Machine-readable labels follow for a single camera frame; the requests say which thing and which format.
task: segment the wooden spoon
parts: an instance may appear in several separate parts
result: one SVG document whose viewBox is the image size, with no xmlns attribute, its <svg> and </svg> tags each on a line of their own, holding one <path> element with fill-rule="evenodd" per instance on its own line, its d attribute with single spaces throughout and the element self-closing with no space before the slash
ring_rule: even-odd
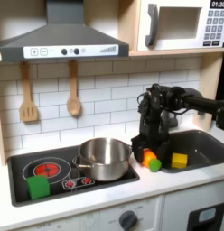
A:
<svg viewBox="0 0 224 231">
<path fill-rule="evenodd" d="M 80 113 L 80 101 L 77 91 L 78 64 L 76 61 L 70 62 L 70 98 L 67 103 L 68 111 L 72 116 L 78 116 Z"/>
<path fill-rule="evenodd" d="M 27 62 L 22 62 L 20 67 L 23 80 L 23 103 L 20 108 L 21 120 L 24 122 L 35 121 L 38 118 L 38 113 L 35 104 L 31 100 L 29 64 Z"/>
</svg>

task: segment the hood control knob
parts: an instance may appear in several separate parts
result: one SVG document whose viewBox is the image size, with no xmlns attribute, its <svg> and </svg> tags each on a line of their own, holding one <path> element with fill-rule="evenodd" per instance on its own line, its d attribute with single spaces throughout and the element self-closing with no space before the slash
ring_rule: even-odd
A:
<svg viewBox="0 0 224 231">
<path fill-rule="evenodd" d="M 137 223 L 137 215 L 133 211 L 123 213 L 119 218 L 119 224 L 124 231 L 129 231 Z"/>
<path fill-rule="evenodd" d="M 78 54 L 79 54 L 79 49 L 78 49 L 78 48 L 75 48 L 75 49 L 74 49 L 74 53 L 78 55 Z"/>
<path fill-rule="evenodd" d="M 62 49 L 62 50 L 61 50 L 61 53 L 62 53 L 63 55 L 67 55 L 67 50 L 66 50 L 66 49 Z"/>
</svg>

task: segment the stove knob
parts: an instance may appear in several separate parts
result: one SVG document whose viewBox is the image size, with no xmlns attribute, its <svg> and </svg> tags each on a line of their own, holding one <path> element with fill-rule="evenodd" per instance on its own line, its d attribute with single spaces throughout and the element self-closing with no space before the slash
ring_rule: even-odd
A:
<svg viewBox="0 0 224 231">
<path fill-rule="evenodd" d="M 127 211 L 119 218 L 120 226 L 125 230 L 130 230 L 137 223 L 137 215 L 133 211 Z"/>
</svg>

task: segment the sink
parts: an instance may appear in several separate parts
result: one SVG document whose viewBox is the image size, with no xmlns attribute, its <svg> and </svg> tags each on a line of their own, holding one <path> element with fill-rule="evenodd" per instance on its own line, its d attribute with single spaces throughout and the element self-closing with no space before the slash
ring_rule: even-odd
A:
<svg viewBox="0 0 224 231">
<path fill-rule="evenodd" d="M 172 168 L 172 157 L 174 152 L 188 155 L 188 166 L 186 168 Z M 164 158 L 161 171 L 177 173 L 223 162 L 224 144 L 210 134 L 199 130 L 191 130 L 170 134 L 170 149 Z"/>
</svg>

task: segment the microwave keypad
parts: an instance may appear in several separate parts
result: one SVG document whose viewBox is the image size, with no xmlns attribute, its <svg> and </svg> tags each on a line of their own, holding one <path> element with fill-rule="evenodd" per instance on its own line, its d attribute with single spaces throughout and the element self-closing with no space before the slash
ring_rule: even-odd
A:
<svg viewBox="0 0 224 231">
<path fill-rule="evenodd" d="M 203 46 L 219 46 L 224 24 L 224 10 L 209 10 Z"/>
</svg>

